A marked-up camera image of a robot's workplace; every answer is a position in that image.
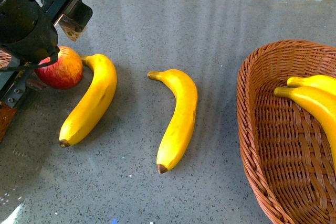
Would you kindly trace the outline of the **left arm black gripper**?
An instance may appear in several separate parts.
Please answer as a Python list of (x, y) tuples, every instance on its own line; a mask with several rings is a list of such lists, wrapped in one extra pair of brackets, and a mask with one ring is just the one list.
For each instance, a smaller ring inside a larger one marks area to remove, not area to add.
[(41, 0), (37, 3), (1, 4), (1, 50), (21, 61), (16, 67), (1, 68), (1, 102), (25, 110), (44, 84), (32, 71), (55, 63), (60, 49), (55, 25), (77, 41), (86, 30), (93, 10), (82, 0)]

